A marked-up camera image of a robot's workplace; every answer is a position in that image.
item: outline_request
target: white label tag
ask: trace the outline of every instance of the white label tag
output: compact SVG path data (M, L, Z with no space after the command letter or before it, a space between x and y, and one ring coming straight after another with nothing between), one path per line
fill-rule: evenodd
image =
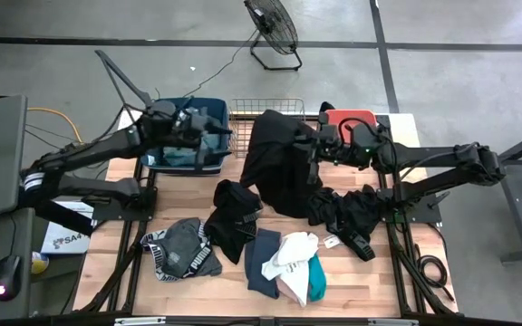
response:
M339 245L342 241L336 235L330 235L324 239L324 245L327 249L333 248Z

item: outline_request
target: gray floor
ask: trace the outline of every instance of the gray floor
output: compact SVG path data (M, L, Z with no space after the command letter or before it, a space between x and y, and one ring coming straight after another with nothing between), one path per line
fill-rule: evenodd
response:
M284 0L302 41L373 42L367 0ZM396 43L522 43L522 0L379 0L386 40ZM254 30L240 0L0 0L0 35L169 40L245 40ZM0 45L0 94L22 93L30 105L68 114L89 140L119 101L88 46ZM215 72L231 47L106 47L143 89L179 96ZM268 61L291 60L270 49ZM388 112L377 50L301 49L298 72L265 72L243 51L197 93L232 98L301 98ZM413 113L425 146L479 141L504 150L522 139L522 53L390 51L401 112ZM29 123L72 135L58 117L30 113ZM56 145L62 139L41 134ZM28 136L24 162L51 150ZM95 177L97 171L78 171ZM442 202L444 234L458 304L468 316L522 321L522 263L498 258L520 249L499 186L464 186ZM39 312L57 312L73 276L45 286Z

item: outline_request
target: black cable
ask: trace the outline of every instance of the black cable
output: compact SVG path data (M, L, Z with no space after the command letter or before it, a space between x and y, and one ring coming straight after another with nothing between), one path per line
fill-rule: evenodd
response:
M383 139L386 139L386 141L388 141L390 143L390 146L391 146L391 153L392 153L392 156L393 156L393 159L394 159L394 172L393 172L393 175L395 177L395 179L397 180L398 179L398 176L399 176L399 167L398 167L398 152L396 150L396 145L394 145L394 142L392 141L392 139L390 139L390 137L386 136L386 135L382 135L380 133L377 133L374 131L374 129L372 128L372 126L370 125L370 123L368 123L366 120L363 120L361 118L355 118L355 117L351 117L351 118L345 118L343 119L342 121L340 121L340 123L337 125L337 131L338 133L340 134L340 140L342 141L342 143L344 144L345 143L345 139L343 138L343 128L342 126L344 125L344 123L348 122L348 121L359 121L361 122L362 124L364 124L366 126L366 128L368 128L368 131L370 131L370 133L376 137L376 138L383 138Z
M374 136L374 137L378 137L378 133L375 132L372 128L372 126L370 126L370 123L368 123L366 120L362 119L362 118L345 118L343 119L342 121L340 121L340 123L337 125L337 132L340 134L340 139L342 140L342 143L344 144L345 143L345 139L343 139L343 125L344 123L348 122L348 121L359 121L361 122L362 124L366 125L366 127L368 128L368 131L370 131L370 133Z
M398 231L398 232L400 232L400 233L402 233L402 234L404 233L404 228L400 229L400 228L398 227L398 223L394 224L394 228L396 228L396 231Z
M454 302L454 296L452 293L450 293L449 289L446 288L446 283L449 279L448 271L446 270L446 266L444 266L444 263L439 259L439 257L433 256L431 254L425 254L421 255L421 249L417 244L414 245L416 248L416 253L418 254L418 259L416 260L416 267L418 268L418 272L420 273L420 276L422 276L422 279L426 284L430 287L436 288L436 289L442 289L446 293L446 295L449 297L449 299ZM426 266L428 264L433 264L438 268L440 277L438 280L431 279L428 275L426 275Z
M11 213L9 215L11 217L11 221L14 223L14 232L11 236L11 247L9 248L9 255L11 255L14 252L14 245L15 245L15 231L17 230L17 224L14 220L14 213Z
M87 167L84 167L84 168L88 168L88 169L96 169L96 168L99 168L101 167L102 165L104 165L104 163L108 162L109 159L105 160L105 161L102 161L96 165L90 165L90 166L87 166Z
M54 136L57 136L57 137L60 137L60 138L63 138L63 139L68 139L68 140L71 140L71 141L79 142L77 139L69 138L69 137L67 137L67 136L60 135L60 134L57 134L57 133L55 133L55 132L51 132L50 130L46 130L46 129L43 129L43 128L39 128L39 127L34 126L34 125L32 125L32 124L29 124L29 123L25 123L25 126L27 126L27 127L31 127L31 128L34 128L34 129L38 129L38 130L40 130L40 131L43 131L43 132L49 133L50 135L54 135Z
M439 153L439 154L435 154L435 155L429 156L429 157L427 157L425 159L422 159L419 162L417 162L416 164L414 164L411 168L409 168L406 171L406 173L404 173L400 177L400 181L402 181L406 176L408 176L415 168L421 166L422 164L424 164L424 163L426 163L428 161L431 161L431 160L433 160L435 158L441 158L441 157L445 157L445 156L448 156L448 155L452 155L452 154L462 154L462 153L466 152L467 150L472 149L475 145L478 145L478 143L476 141L471 143L471 144L469 144L467 147L465 147L464 149L461 149L459 151Z
M61 149L61 148L55 146L54 144L52 144L51 142L48 142L47 140L45 140L45 139L43 139L43 138L37 136L36 134L32 133L30 130L25 130L25 133L27 133L27 134L29 134L29 135L32 135L32 136L36 137L37 139L39 139L39 140L42 141L43 143L45 143L45 144L47 144L47 145L49 145L49 146L51 146L51 147L53 147L53 148Z
M78 287L78 283L80 282L80 277L82 277L83 263L85 261L86 261L86 253L83 254L82 262L80 263L80 268L78 269L78 275L76 276L76 281L74 282L73 287L70 290L70 293L68 294L68 300L65 301L62 309L60 310L61 315L63 315L63 313L65 312L65 309L68 307L68 304L70 303L70 300L72 299L73 293L76 291L76 288Z
M55 160L61 160L61 159L66 159L66 158L69 158L71 156L74 156L76 154L80 154L86 150L89 150L91 148L93 148L98 142L100 142L104 137L108 136L108 134L110 133L110 130L112 128L114 128L114 125L116 125L116 122L118 121L118 118L120 117L120 115L122 114L122 112L124 111L124 107L125 105L122 105L122 107L120 108L120 110L118 111L118 114L116 114L116 117L114 117L114 120L111 122L110 126L97 138L95 138L94 140L92 140L92 142L90 142L89 144L85 144L85 145L81 145L79 148L77 148L75 151L71 152L69 156L67 157L57 157L57 158L50 158L50 159L43 159L40 164L45 164L45 163L49 163L49 162L53 162Z
M444 248L444 255L447 258L449 258L449 251L448 251L448 249L446 247L446 239L444 238L444 235L442 235L442 232L434 224L427 223L427 225L430 226L432 229L434 229L434 231L436 231L436 233L439 235L440 239L442 240L442 247Z
M101 169L100 172L98 172L98 174L96 175L96 177L94 179L98 179L98 177L100 177L100 174L105 172L107 169L108 169L108 167Z
M207 82L209 82L210 80L212 80L213 78L217 77L220 73L222 73L225 68L227 68L229 66L229 64L233 63L235 61L235 57L237 57L237 53L239 53L239 51L241 51L241 49L243 49L245 47L245 45L247 45L247 43L249 41L251 41L251 39L253 38L253 36L255 35L255 33L257 32L257 29L255 29L255 31L251 34L251 36L249 36L249 38L243 42L243 44L241 44L241 46L239 46L239 48L235 51L235 53L233 53L233 57L231 57L231 61L228 62L227 64L225 64L217 73L215 73L214 75L208 77L207 79L205 79L203 82L201 82L198 87L188 93L186 93L185 95L183 95L182 97L187 97L189 96L190 94L194 93L195 91L198 91L200 90L200 88L206 84Z

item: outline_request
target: metal wire basket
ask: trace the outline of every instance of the metal wire basket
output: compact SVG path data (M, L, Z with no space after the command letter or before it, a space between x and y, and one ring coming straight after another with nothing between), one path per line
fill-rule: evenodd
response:
M247 155L255 118L266 110L276 110L305 121L305 106L301 99L233 99L228 116L229 127L233 130L229 148L236 157Z

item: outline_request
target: fan stand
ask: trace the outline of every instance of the fan stand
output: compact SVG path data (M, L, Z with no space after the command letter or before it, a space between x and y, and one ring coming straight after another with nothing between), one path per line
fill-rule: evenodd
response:
M255 57L255 59L261 63L261 65L263 66L263 69L265 70L269 70L269 71L287 71L287 70L292 70L292 71L298 71L299 68L301 68L301 66L303 65L303 63L301 62L301 59L299 58L299 54L297 54L297 50L293 50L293 53L295 54L295 58L297 58L297 61L299 62L299 65L295 66L295 67L277 67L277 68L272 68L272 67L268 67L266 64L264 64L261 59L259 59L259 57L255 54L255 47L257 46L257 44L259 43L259 39L261 38L261 33L257 33L257 37L255 38L255 40L253 41L253 44L251 44L251 55L253 55Z

